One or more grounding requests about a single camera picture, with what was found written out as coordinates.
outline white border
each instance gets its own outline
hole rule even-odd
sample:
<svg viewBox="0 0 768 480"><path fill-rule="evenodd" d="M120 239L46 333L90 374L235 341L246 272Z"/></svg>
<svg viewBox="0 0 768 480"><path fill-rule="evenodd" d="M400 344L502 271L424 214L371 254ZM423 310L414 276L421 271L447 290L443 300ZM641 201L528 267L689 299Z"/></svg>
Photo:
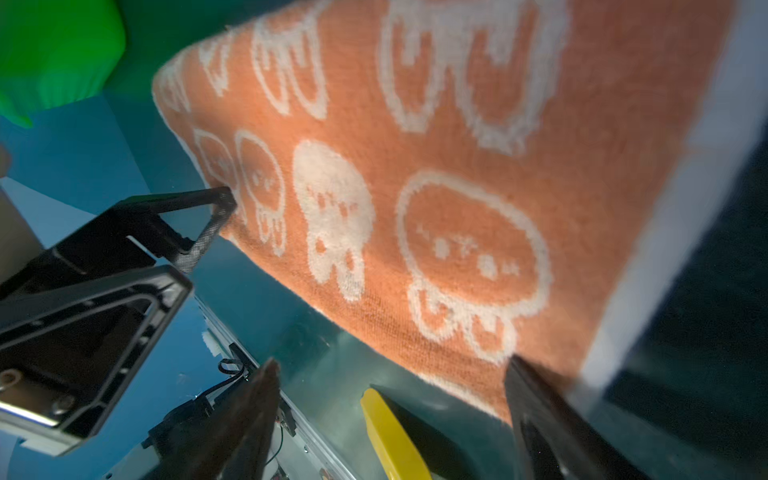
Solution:
<svg viewBox="0 0 768 480"><path fill-rule="evenodd" d="M656 202L567 394L568 402L583 414L622 367L762 136L768 113L768 2L742 0L736 8L701 116L686 140L685 151L690 153Z"/></svg>

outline cloth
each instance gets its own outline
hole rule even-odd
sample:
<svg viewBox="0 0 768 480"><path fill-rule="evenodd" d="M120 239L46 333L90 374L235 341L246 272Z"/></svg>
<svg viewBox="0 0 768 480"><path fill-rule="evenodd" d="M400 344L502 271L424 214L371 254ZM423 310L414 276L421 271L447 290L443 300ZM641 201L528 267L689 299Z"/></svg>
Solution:
<svg viewBox="0 0 768 480"><path fill-rule="evenodd" d="M768 98L744 67L761 9L297 2L186 48L153 92L236 195L225 238L508 422L511 354L588 403L717 214Z"/></svg>

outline black wire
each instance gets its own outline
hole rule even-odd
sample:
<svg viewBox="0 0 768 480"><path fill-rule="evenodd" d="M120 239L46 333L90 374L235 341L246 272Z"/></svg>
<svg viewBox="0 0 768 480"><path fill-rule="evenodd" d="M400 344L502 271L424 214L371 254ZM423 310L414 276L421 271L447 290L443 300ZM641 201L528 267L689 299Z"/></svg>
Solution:
<svg viewBox="0 0 768 480"><path fill-rule="evenodd" d="M269 464L270 464L270 462L271 462L271 461L273 461L273 460L275 459L275 457L277 457L277 454L278 454L278 453L280 453L280 449L281 449L282 447L283 447L283 426L281 425L281 426L280 426L280 446L279 446L279 447L277 447L277 452L275 452L275 455L272 455L272 458L270 458L269 460L267 460L267 461L266 461L266 463L264 464L264 466L265 466L265 467L266 467L267 465L269 465Z"/></svg>
<svg viewBox="0 0 768 480"><path fill-rule="evenodd" d="M227 370L225 368L222 368L222 366L221 366L222 363L228 363L228 364L231 364L231 365L240 365L240 370L238 370L236 372L234 370ZM235 380L239 379L241 376L243 376L243 373L245 372L245 365L240 360L221 359L221 361L219 361L219 371L222 372L222 373L226 373L227 375L232 375L232 376L230 378L224 380L223 382L217 383L216 385L210 387L208 390L206 390L205 392L202 392L200 395L198 395L198 397L200 397L200 396L208 396L211 393L216 392L221 387L227 386L230 383L234 382Z"/></svg>

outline green object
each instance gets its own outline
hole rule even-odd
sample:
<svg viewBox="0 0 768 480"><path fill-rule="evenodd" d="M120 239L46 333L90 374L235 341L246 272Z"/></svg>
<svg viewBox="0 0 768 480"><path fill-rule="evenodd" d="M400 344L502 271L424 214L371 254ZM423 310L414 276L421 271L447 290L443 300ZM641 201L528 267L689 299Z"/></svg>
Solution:
<svg viewBox="0 0 768 480"><path fill-rule="evenodd" d="M114 0L0 0L0 115L29 115L92 97L125 50Z"/></svg>

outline orange fabric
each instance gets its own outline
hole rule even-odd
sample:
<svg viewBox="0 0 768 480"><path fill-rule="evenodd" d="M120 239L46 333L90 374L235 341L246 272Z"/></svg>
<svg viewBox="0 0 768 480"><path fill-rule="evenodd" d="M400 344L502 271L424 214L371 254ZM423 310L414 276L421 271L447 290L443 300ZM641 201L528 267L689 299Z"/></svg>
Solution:
<svg viewBox="0 0 768 480"><path fill-rule="evenodd" d="M732 10L301 2L185 49L154 95L207 183L234 189L226 238L508 421L513 352L561 389L578 374Z"/></svg>

